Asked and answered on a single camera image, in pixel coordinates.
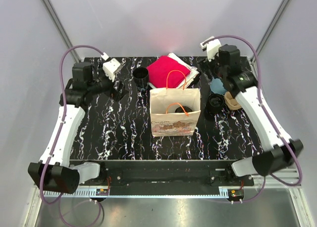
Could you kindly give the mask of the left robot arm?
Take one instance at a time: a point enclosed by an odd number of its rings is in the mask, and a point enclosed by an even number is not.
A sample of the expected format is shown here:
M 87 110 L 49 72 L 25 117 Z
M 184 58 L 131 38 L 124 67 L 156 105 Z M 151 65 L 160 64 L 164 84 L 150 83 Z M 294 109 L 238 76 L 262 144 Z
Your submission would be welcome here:
M 81 122 L 97 94 L 106 93 L 113 100 L 124 96 L 124 86 L 113 88 L 122 65 L 115 58 L 103 63 L 96 76 L 90 62 L 75 63 L 72 78 L 60 97 L 58 118 L 52 137 L 37 163 L 30 163 L 28 174 L 41 191 L 73 194 L 79 184 L 91 180 L 106 182 L 107 173 L 96 162 L 70 166 L 70 153 Z

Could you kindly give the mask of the paper takeout bag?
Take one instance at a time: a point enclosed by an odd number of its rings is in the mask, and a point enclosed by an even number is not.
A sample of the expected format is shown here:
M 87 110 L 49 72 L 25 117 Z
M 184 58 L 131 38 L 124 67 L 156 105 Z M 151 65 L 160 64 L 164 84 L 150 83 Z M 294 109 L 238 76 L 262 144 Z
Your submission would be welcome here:
M 177 107 L 193 111 L 175 113 Z M 154 137 L 192 136 L 201 114 L 201 92 L 198 88 L 158 88 L 150 90 L 150 123 Z

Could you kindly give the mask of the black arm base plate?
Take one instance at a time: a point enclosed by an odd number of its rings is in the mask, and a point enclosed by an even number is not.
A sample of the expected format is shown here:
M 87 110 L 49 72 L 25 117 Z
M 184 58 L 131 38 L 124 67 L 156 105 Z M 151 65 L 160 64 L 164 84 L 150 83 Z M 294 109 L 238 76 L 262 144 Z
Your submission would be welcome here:
M 110 196 L 225 196 L 225 186 L 253 186 L 251 176 L 235 178 L 232 161 L 220 160 L 110 160 L 98 162 L 99 177 L 85 185 L 110 185 Z

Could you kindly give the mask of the black coffee cup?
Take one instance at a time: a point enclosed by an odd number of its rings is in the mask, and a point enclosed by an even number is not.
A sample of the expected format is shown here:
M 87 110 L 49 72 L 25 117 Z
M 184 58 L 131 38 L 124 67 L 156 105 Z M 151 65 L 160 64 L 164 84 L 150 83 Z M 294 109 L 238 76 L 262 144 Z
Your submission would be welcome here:
M 147 68 L 138 67 L 133 71 L 133 80 L 137 88 L 141 91 L 148 89 L 149 83 L 149 72 Z

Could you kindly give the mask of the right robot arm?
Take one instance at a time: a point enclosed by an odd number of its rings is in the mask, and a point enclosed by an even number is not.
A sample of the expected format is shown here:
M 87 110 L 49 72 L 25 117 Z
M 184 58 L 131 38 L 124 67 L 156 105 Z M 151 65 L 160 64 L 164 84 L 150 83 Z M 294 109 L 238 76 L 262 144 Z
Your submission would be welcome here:
M 229 185 L 237 185 L 243 176 L 258 174 L 263 177 L 298 163 L 303 150 L 299 139 L 293 139 L 280 125 L 258 89 L 258 81 L 242 60 L 235 45 L 221 45 L 219 40 L 201 43 L 207 53 L 200 65 L 203 71 L 219 78 L 223 87 L 246 112 L 261 142 L 259 155 L 235 161 L 225 173 Z

